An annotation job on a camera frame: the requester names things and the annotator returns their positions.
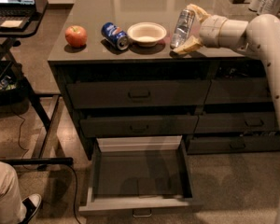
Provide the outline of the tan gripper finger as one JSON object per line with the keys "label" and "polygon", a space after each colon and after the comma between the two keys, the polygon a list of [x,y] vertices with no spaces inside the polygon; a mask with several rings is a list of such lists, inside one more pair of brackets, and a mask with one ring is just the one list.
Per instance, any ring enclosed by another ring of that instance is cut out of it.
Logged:
{"label": "tan gripper finger", "polygon": [[210,14],[208,12],[194,4],[187,5],[187,10],[199,23],[203,23],[210,17]]}
{"label": "tan gripper finger", "polygon": [[200,49],[202,46],[202,40],[192,35],[184,44],[173,49],[173,52],[179,55],[188,54],[190,52]]}

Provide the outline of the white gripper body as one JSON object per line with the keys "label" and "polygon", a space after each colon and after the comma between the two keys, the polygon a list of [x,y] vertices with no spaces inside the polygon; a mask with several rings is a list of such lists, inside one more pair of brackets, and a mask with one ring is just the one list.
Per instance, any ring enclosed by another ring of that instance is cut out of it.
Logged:
{"label": "white gripper body", "polygon": [[226,20],[226,17],[212,15],[201,24],[199,36],[206,47],[219,47],[220,30]]}

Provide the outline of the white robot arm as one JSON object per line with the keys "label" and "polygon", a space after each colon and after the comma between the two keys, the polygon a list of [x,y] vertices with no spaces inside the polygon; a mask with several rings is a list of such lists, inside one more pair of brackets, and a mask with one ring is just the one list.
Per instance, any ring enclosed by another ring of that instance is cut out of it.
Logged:
{"label": "white robot arm", "polygon": [[187,54],[201,47],[226,48],[260,60],[280,130],[280,20],[272,14],[262,14],[251,21],[238,21],[211,15],[193,4],[187,9],[200,23],[199,35],[190,36],[174,53]]}

